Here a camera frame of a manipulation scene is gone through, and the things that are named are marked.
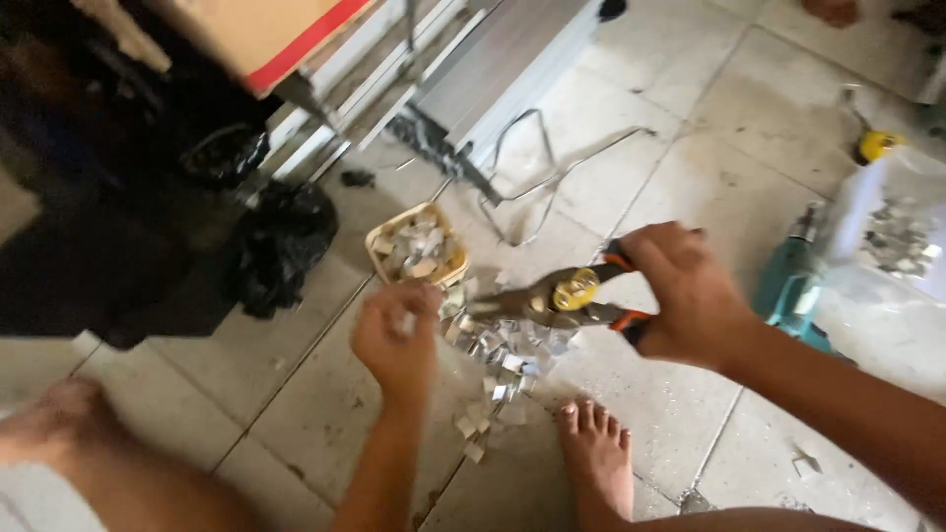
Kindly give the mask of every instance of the metal wire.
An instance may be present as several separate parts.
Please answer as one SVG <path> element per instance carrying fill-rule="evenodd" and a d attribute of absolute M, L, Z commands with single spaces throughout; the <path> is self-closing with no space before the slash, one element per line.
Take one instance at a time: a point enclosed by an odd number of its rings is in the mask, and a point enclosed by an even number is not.
<path fill-rule="evenodd" d="M 535 228 L 534 232 L 527 239 L 524 239 L 520 242 L 514 242 L 505 233 L 503 233 L 502 229 L 499 228 L 499 225 L 496 223 L 496 221 L 493 220 L 493 215 L 490 214 L 489 209 L 486 207 L 488 200 L 486 200 L 482 192 L 480 193 L 480 211 L 482 211 L 482 214 L 486 217 L 487 220 L 489 220 L 490 225 L 493 226 L 493 231 L 499 236 L 499 239 L 512 247 L 523 246 L 538 238 L 538 234 L 542 230 L 542 226 L 545 225 L 546 220 L 549 218 L 549 213 L 552 212 L 552 204 L 554 204 L 555 202 L 555 197 L 558 196 L 558 186 L 562 183 L 562 181 L 565 180 L 566 177 L 569 176 L 572 170 L 578 168 L 583 163 L 585 163 L 588 159 L 593 158 L 595 155 L 598 155 L 599 153 L 602 153 L 603 151 L 606 151 L 607 149 L 621 143 L 623 140 L 634 135 L 635 133 L 645 132 L 649 135 L 657 134 L 655 131 L 649 128 L 644 128 L 640 126 L 631 128 L 627 130 L 626 132 L 622 133 L 621 135 L 619 135 L 617 138 L 615 138 L 611 142 L 608 142 L 605 146 L 601 147 L 599 150 L 588 155 L 587 157 L 574 161 L 573 163 L 568 165 L 564 170 L 562 170 L 561 167 L 559 166 L 558 160 L 555 158 L 555 152 L 552 151 L 552 142 L 549 140 L 549 130 L 545 126 L 545 116 L 543 116 L 542 111 L 538 109 L 530 109 L 526 111 L 525 113 L 523 113 L 522 115 L 519 115 L 515 120 L 513 120 L 509 124 L 507 124 L 506 127 L 502 128 L 502 131 L 499 133 L 499 138 L 496 141 L 496 148 L 493 150 L 493 153 L 494 153 L 493 167 L 492 167 L 493 175 L 491 175 L 489 178 L 490 183 L 493 182 L 493 179 L 498 174 L 496 167 L 497 167 L 497 164 L 499 163 L 499 153 L 502 150 L 502 144 L 506 138 L 506 134 L 517 123 L 521 122 L 522 120 L 532 115 L 535 115 L 538 120 L 538 127 L 539 127 L 539 132 L 541 133 L 542 148 L 545 152 L 545 159 L 548 161 L 549 165 L 552 168 L 554 168 L 554 171 L 550 177 L 542 180 L 537 185 L 530 186 L 529 188 L 527 188 L 523 192 L 518 193 L 515 196 L 511 196 L 511 197 L 500 196 L 500 204 L 504 202 L 515 202 L 515 201 L 521 200 L 522 198 L 525 198 L 526 196 L 546 186 L 555 186 L 555 189 L 552 191 L 552 195 L 549 198 L 549 201 L 545 205 L 545 211 L 542 213 L 542 219 L 539 221 L 538 226 Z"/>

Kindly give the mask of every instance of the leg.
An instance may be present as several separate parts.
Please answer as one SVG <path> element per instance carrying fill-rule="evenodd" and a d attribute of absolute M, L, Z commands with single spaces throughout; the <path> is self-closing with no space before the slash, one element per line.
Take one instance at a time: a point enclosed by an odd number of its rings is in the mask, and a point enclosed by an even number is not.
<path fill-rule="evenodd" d="M 782 508 L 734 508 L 633 523 L 634 475 L 627 430 L 589 399 L 566 402 L 558 427 L 581 532 L 872 530 Z"/>
<path fill-rule="evenodd" d="M 0 420 L 0 466 L 46 464 L 109 530 L 263 530 L 235 490 L 121 426 L 97 384 L 67 379 Z"/>

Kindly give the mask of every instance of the white tile floor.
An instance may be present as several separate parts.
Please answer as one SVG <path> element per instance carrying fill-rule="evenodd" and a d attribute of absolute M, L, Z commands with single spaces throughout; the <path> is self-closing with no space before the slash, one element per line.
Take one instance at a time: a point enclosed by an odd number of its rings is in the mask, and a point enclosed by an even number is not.
<path fill-rule="evenodd" d="M 922 79 L 927 41 L 885 19 L 889 2 L 862 4 L 866 20 L 840 31 L 809 18 L 797 0 L 631 0 L 540 106 L 565 162 L 631 126 L 657 134 L 624 141 L 577 170 L 539 240 L 523 248 L 499 243 L 475 194 L 449 186 L 439 203 L 471 248 L 474 270 L 502 269 L 527 282 L 587 263 L 612 235 L 681 219 L 708 229 L 711 246 L 750 292 L 802 207 L 830 199 L 853 170 L 850 124 L 832 111 L 840 83 L 865 85 L 859 105 L 870 119 L 940 159 L 946 153 L 915 135 L 904 99 Z M 523 123 L 510 136 L 499 164 L 503 186 L 541 173 L 531 128 Z M 0 415 L 78 369 L 105 383 L 137 433 L 235 483 L 274 523 L 327 529 L 378 407 L 377 385 L 347 346 L 359 302 L 377 285 L 364 234 L 443 183 L 420 162 L 395 171 L 411 155 L 384 138 L 357 157 L 378 170 L 377 188 L 345 188 L 337 170 L 324 177 L 342 230 L 309 275 L 298 311 L 256 322 L 235 310 L 211 338 L 152 338 L 130 353 L 87 338 L 0 341 Z M 534 222 L 521 209 L 503 214 Z M 656 308 L 638 277 L 612 283 L 604 296 Z M 943 401 L 946 367 L 925 356 L 929 338 L 943 340 L 941 323 L 924 316 L 877 328 L 846 352 Z M 919 516 L 899 497 L 764 399 L 702 370 L 642 361 L 604 331 L 587 331 L 582 344 L 582 354 L 560 363 L 526 401 L 527 425 L 497 434 L 480 465 L 463 459 L 452 426 L 478 396 L 478 368 L 441 346 L 415 528 L 572 529 L 549 411 L 580 390 L 633 431 L 639 519 L 674 515 L 684 491 L 696 488 L 718 507 L 809 507 L 885 530 L 917 529 Z M 880 349 L 894 345 L 903 352 L 896 362 Z M 819 461 L 816 479 L 795 474 L 797 449 Z"/>

